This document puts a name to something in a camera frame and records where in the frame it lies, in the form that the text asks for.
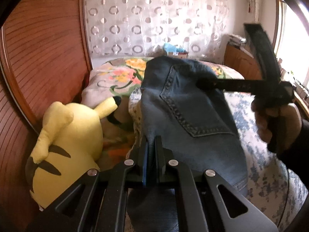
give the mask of jeans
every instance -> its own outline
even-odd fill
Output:
[[[205,93],[196,87],[200,77],[216,75],[194,60],[162,56],[147,62],[141,86],[147,170],[155,167],[154,138],[160,135],[163,147],[172,150],[176,160],[192,170],[215,170],[246,196],[246,159],[230,109],[222,91]],[[128,197],[127,211],[135,231],[177,231],[173,191],[144,191],[133,190]]]

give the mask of plush toy tail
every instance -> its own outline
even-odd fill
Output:
[[[58,133],[73,121],[73,118],[73,112],[61,102],[54,102],[50,105],[44,114],[43,128],[30,155],[35,164],[47,158],[49,146]]]
[[[118,108],[121,103],[120,96],[110,97],[99,104],[94,110],[98,113],[100,119],[110,115]]]

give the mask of plush toy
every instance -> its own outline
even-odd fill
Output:
[[[30,194],[43,208],[91,168],[103,147],[100,119],[121,103],[111,97],[91,109],[82,104],[54,102],[43,117],[43,128],[26,164]]]

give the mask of white patterned curtain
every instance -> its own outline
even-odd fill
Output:
[[[211,60],[228,0],[85,0],[91,57],[153,55],[164,43]]]

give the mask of blue and white patterned sheet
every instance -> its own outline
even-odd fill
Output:
[[[245,93],[225,93],[236,123],[248,167],[247,198],[278,227],[284,231],[294,219],[308,194],[299,177],[257,135],[254,113],[251,111],[253,96]],[[136,88],[129,99],[129,112],[134,121],[136,143],[141,133],[141,92]]]

